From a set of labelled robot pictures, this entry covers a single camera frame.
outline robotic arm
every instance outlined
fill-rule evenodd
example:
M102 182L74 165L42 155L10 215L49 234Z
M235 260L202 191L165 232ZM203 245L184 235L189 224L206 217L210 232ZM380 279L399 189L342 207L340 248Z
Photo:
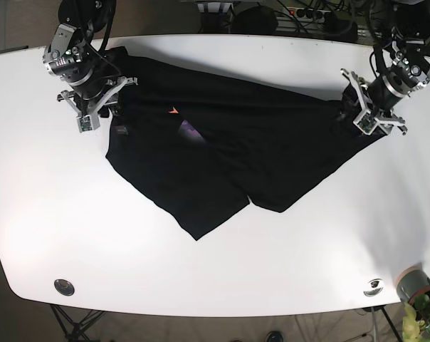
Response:
M60 25L43 56L47 71L73 89L62 91L57 100L68 102L78 114L81 132L99 128L99 116L117 115L121 111L117 93L127 84L137 84L135 78L122 77L112 62L115 52L105 50L115 6L116 0L63 0L58 10ZM90 43L106 25L97 51Z
M390 32L384 32L384 38L375 44L370 56L371 65L372 57L375 57L379 73L378 76L375 73L375 80L369 83L354 72L341 70L350 82L342 98L344 115L351 118L365 135L388 135L394 127L398 127L405 135L405 120L393 113L394 106L430 82L430 63L420 53L424 39L430 35L430 19L421 21L419 28L410 28L412 25L407 25L407 16L397 14L418 9L418 13L414 13L415 17L427 19L430 18L429 12L425 6L421 6L424 4L415 7L421 0L402 1L388 4L395 13ZM408 36L400 32L404 28ZM383 51L389 52L392 60L390 67L386 67Z
M392 4L397 13L403 9L410 11L403 6L415 6L415 3L388 4ZM58 11L60 25L43 56L48 72L59 76L73 89L61 92L57 100L65 100L75 110L81 132L99 128L99 116L107 118L110 112L120 115L118 92L126 85L137 84L136 78L122 76L114 64L117 52L105 50L115 5L116 0L63 0ZM106 25L100 50L96 51L90 42ZM414 36L410 37L409 31L405 36L403 28L407 27L407 19L403 16L395 16L389 27L390 31L383 32L384 38L377 42L370 56L375 57L379 73L373 82L341 70L350 82L342 97L342 118L354 123L365 135L388 135L394 127L406 134L405 121L393 113L393 108L401 99L430 82L430 64L419 51L425 35L411 30ZM383 51L390 54L390 67L386 67Z

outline black shorts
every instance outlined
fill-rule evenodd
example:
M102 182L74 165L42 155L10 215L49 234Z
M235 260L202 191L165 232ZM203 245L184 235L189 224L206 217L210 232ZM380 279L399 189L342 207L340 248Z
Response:
M379 138L339 121L339 101L148 58L116 63L139 85L120 92L106 158L196 240L249 199L287 210Z

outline white table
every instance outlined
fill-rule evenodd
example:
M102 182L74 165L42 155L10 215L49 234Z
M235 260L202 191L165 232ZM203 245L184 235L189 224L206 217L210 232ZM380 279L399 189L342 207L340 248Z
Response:
M338 99L370 49L260 36L113 39L131 55ZM430 85L397 106L409 134L381 139L288 211L253 204L195 242L105 159L109 120L79 134L43 49L0 56L0 260L20 297L170 316L306 314L398 301L430 275ZM384 290L367 298L368 281ZM60 295L56 279L75 286Z

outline shoe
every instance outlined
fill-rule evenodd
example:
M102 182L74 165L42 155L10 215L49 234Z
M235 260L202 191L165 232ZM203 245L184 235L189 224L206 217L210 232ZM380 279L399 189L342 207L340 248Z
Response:
M280 331L271 331L266 337L266 342L285 342L285 338Z

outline potted plant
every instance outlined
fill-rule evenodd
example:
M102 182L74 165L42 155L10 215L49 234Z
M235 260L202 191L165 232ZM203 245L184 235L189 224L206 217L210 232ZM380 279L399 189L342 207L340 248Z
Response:
M404 342L430 342L430 279L419 268L407 269L397 282L397 294L404 302Z

